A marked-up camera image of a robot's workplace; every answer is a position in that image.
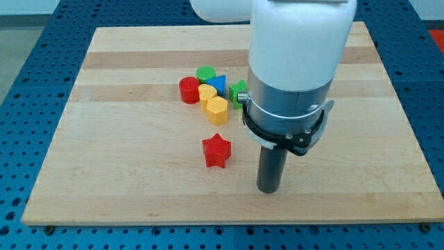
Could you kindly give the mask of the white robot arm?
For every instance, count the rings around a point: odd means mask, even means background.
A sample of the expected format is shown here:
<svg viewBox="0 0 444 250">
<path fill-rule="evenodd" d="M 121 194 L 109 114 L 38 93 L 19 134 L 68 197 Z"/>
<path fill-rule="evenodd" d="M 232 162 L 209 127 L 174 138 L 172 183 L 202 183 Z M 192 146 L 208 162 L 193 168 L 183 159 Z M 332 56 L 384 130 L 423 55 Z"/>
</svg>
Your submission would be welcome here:
<svg viewBox="0 0 444 250">
<path fill-rule="evenodd" d="M 327 94 L 355 18 L 347 1 L 191 0 L 212 23 L 249 22 L 248 88 L 237 95 L 248 134 L 261 145 L 257 188 L 275 192 L 288 153 L 305 155 L 321 138 Z"/>
</svg>

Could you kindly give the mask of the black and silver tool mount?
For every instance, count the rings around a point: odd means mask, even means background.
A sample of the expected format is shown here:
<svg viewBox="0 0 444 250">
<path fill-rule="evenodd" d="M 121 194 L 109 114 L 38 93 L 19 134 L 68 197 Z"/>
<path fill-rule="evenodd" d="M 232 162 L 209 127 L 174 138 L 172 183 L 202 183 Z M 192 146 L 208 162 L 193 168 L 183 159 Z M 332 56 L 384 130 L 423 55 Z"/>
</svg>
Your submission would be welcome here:
<svg viewBox="0 0 444 250">
<path fill-rule="evenodd" d="M 248 90 L 238 94 L 244 128 L 266 149 L 305 155 L 321 138 L 334 102 L 326 101 L 331 83 L 309 90 L 281 90 L 248 72 Z"/>
</svg>

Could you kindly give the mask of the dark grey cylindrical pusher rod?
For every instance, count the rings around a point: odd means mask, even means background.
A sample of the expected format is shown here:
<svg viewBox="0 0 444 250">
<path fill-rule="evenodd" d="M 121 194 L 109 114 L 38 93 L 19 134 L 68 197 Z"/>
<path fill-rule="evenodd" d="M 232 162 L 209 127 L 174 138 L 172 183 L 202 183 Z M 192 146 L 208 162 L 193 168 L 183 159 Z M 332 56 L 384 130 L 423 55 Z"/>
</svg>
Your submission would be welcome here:
<svg viewBox="0 0 444 250">
<path fill-rule="evenodd" d="M 261 147 L 256 181 L 261 192 L 270 194 L 278 190 L 286 158 L 286 149 Z"/>
</svg>

